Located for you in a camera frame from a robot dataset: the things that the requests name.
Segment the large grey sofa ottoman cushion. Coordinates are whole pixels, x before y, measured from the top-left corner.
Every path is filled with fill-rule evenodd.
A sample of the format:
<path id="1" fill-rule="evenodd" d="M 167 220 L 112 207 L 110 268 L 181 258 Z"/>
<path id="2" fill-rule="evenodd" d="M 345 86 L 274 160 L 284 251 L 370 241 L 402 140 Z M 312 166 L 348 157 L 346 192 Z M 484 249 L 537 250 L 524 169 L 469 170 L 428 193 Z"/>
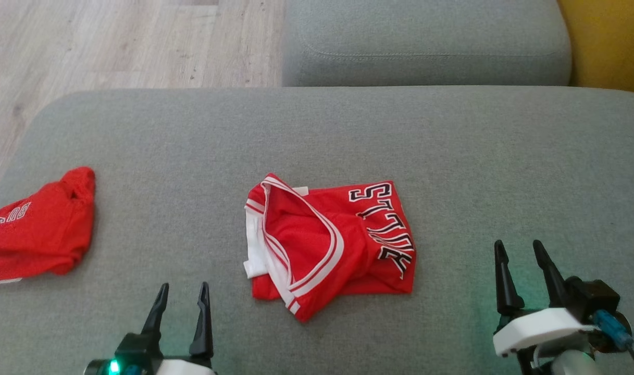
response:
<path id="1" fill-rule="evenodd" d="M 140 331 L 170 284 L 162 351 L 185 355 L 210 286 L 223 373 L 519 375 L 497 357 L 493 244 L 546 306 L 532 249 L 620 293 L 634 334 L 634 93 L 583 87 L 281 87 L 67 95 L 33 119 L 0 207 L 96 174 L 90 251 L 0 285 L 0 375 L 82 375 Z M 257 302 L 248 191 L 394 181 L 418 250 L 409 296 L 338 297 L 308 323 Z"/>

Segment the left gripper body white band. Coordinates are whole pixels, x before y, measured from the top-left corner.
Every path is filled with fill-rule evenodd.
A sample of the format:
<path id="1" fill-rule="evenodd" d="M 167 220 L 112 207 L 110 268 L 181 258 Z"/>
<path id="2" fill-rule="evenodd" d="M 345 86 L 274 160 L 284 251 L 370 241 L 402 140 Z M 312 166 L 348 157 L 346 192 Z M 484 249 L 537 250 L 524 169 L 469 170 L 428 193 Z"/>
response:
<path id="1" fill-rule="evenodd" d="M 186 356 L 165 356 L 159 338 L 127 334 L 112 358 L 90 361 L 83 375 L 216 375 L 212 335 L 196 335 Z"/>

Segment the red shorts white waistband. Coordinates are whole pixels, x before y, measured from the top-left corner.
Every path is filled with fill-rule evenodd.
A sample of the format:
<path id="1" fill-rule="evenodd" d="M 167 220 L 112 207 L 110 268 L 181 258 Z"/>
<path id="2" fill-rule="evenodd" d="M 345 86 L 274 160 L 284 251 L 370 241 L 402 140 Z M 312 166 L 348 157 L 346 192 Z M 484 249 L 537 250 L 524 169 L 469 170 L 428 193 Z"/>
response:
<path id="1" fill-rule="evenodd" d="M 91 168 L 71 169 L 0 209 L 0 283 L 65 275 L 81 262 L 92 240 L 95 179 Z"/>

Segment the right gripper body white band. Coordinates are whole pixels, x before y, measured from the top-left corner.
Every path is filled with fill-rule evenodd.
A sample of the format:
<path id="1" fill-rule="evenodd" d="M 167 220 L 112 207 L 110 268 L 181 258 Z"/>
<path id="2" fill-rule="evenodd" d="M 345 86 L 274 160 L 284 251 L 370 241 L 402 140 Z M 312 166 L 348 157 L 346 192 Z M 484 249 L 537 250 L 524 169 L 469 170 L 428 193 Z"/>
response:
<path id="1" fill-rule="evenodd" d="M 507 357 L 521 349 L 539 346 L 574 334 L 599 331 L 592 323 L 582 323 L 567 308 L 544 308 L 532 311 L 509 306 L 498 308 L 500 325 L 493 334 L 498 357 Z"/>

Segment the small grey sofa seat cushion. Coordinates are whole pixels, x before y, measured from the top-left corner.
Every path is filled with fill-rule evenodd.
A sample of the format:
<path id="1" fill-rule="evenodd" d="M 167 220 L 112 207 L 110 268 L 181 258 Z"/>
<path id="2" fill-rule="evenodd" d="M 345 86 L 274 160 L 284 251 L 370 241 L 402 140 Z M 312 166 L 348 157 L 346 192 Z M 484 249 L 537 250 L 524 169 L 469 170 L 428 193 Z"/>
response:
<path id="1" fill-rule="evenodd" d="M 557 0 L 288 0 L 285 87 L 567 85 Z"/>

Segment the yellow cushion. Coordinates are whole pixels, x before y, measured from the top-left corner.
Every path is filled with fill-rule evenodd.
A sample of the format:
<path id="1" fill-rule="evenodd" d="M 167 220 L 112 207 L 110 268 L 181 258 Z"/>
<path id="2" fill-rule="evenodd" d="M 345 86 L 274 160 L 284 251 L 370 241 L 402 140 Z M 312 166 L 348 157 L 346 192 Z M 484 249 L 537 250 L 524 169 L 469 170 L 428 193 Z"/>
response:
<path id="1" fill-rule="evenodd" d="M 634 92 L 634 0 L 558 0 L 576 87 Z"/>

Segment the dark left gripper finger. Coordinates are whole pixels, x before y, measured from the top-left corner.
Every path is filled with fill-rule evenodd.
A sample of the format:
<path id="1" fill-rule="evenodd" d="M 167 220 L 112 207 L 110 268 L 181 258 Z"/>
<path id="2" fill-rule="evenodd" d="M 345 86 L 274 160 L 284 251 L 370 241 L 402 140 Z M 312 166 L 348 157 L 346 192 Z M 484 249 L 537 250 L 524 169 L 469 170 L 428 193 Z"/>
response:
<path id="1" fill-rule="evenodd" d="M 199 361 L 211 361 L 214 356 L 212 332 L 212 314 L 210 313 L 209 284 L 202 283 L 197 297 L 198 319 L 193 341 L 190 344 L 190 357 Z"/>
<path id="2" fill-rule="evenodd" d="M 163 283 L 141 329 L 141 334 L 150 335 L 153 340 L 160 340 L 160 323 L 167 308 L 168 294 L 169 283 Z"/>

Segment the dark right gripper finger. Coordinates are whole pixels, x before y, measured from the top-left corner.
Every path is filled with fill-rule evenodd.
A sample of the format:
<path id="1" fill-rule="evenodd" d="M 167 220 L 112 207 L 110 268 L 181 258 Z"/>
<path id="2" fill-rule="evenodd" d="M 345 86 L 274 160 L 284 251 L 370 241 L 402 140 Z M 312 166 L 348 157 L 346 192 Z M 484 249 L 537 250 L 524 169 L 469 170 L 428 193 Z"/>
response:
<path id="1" fill-rule="evenodd" d="M 502 240 L 494 243 L 495 282 L 497 311 L 502 316 L 513 316 L 524 308 L 525 302 L 519 296 L 509 270 L 509 257 Z"/>
<path id="2" fill-rule="evenodd" d="M 569 295 L 565 289 L 564 278 L 543 243 L 540 240 L 534 240 L 532 246 L 537 264 L 543 271 L 550 308 L 565 308 L 569 303 Z"/>

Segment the red jersey black lettering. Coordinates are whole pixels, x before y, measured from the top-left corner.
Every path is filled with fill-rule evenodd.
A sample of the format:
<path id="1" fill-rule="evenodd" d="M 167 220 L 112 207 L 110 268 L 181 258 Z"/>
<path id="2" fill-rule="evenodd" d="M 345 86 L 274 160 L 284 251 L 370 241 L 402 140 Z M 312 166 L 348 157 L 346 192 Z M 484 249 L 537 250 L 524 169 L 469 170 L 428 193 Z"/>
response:
<path id="1" fill-rule="evenodd" d="M 414 289 L 417 247 L 393 181 L 310 189 L 270 173 L 244 209 L 252 297 L 300 322 L 339 296 Z"/>

